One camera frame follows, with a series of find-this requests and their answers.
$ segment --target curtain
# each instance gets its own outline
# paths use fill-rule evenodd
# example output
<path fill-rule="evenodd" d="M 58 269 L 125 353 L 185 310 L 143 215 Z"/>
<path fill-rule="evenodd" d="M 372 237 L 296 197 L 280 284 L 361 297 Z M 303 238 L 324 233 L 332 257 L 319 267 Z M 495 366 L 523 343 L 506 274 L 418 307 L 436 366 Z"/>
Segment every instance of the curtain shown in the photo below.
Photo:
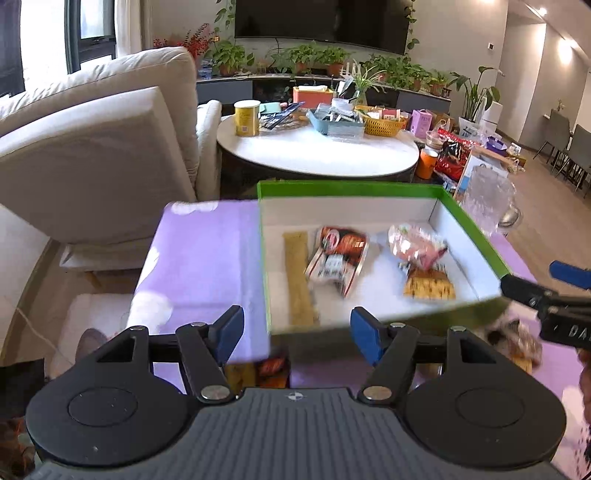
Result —
<path fill-rule="evenodd" d="M 117 58 L 142 50 L 141 0 L 115 0 Z"/>
<path fill-rule="evenodd" d="M 21 59 L 21 0 L 0 0 L 0 97 L 25 91 Z"/>

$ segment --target clear plastic container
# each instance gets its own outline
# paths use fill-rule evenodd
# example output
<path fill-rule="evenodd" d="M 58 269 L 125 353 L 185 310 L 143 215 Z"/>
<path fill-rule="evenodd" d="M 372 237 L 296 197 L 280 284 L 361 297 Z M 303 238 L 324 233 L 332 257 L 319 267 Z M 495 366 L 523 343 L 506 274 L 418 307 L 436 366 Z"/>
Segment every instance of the clear plastic container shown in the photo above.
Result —
<path fill-rule="evenodd" d="M 443 148 L 445 139 L 435 130 L 429 130 L 425 137 L 425 145 L 439 152 Z"/>

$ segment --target armrest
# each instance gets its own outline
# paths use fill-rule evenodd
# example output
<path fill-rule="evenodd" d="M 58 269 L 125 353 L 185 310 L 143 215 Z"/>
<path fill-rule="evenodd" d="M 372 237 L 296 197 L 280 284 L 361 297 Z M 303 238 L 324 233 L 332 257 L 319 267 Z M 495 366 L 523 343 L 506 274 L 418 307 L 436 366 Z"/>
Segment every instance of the armrest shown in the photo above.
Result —
<path fill-rule="evenodd" d="M 0 203 L 61 242 L 146 238 L 177 200 L 195 195 L 158 87 L 76 105 L 0 138 Z"/>
<path fill-rule="evenodd" d="M 220 196 L 221 155 L 217 151 L 217 128 L 222 118 L 222 104 L 210 100 L 197 108 L 197 142 L 199 169 L 195 191 L 200 201 L 217 200 Z"/>

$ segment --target packaged food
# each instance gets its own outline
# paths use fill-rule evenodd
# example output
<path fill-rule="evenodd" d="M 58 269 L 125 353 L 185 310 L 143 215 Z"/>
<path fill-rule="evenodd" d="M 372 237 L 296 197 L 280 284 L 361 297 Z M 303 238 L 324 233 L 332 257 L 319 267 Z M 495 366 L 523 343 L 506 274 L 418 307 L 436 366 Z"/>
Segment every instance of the packaged food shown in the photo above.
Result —
<path fill-rule="evenodd" d="M 408 270 L 404 295 L 423 300 L 455 300 L 456 289 L 442 265 L 435 265 L 427 271 L 413 265 Z"/>
<path fill-rule="evenodd" d="M 400 260 L 429 270 L 447 252 L 446 241 L 424 229 L 403 223 L 388 230 L 390 251 Z"/>
<path fill-rule="evenodd" d="M 316 253 L 306 276 L 313 283 L 335 282 L 346 297 L 359 275 L 368 250 L 368 237 L 348 228 L 322 227 L 316 236 Z"/>

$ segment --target dining chair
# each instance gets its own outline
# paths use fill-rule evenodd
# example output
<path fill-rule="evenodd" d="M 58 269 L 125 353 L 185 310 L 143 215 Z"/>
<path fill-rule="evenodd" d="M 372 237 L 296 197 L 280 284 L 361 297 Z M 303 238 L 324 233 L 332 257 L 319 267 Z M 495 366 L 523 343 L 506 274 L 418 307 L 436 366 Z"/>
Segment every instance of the dining chair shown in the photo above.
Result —
<path fill-rule="evenodd" d="M 564 161 L 562 168 L 558 171 L 556 176 L 564 170 L 569 162 L 577 165 L 581 169 L 581 178 L 574 187 L 574 191 L 576 192 L 587 174 L 591 173 L 591 132 L 586 131 L 580 125 L 577 125 L 574 129 L 573 140 L 566 152 L 566 156 L 567 159 Z M 583 198 L 587 196 L 589 189 L 591 189 L 591 184 L 589 184 L 587 192 L 585 192 Z"/>
<path fill-rule="evenodd" d="M 566 153 L 566 149 L 569 146 L 569 141 L 569 119 L 564 115 L 560 115 L 557 110 L 552 110 L 550 112 L 550 120 L 548 120 L 548 125 L 546 126 L 546 130 L 544 132 L 544 145 L 542 145 L 542 147 L 538 150 L 534 158 L 536 158 L 540 152 L 542 152 L 546 145 L 550 144 L 552 146 L 552 150 L 548 156 L 548 161 L 546 161 L 546 163 L 548 163 L 554 154 L 555 148 L 558 150 L 557 157 L 559 154 L 564 155 Z"/>

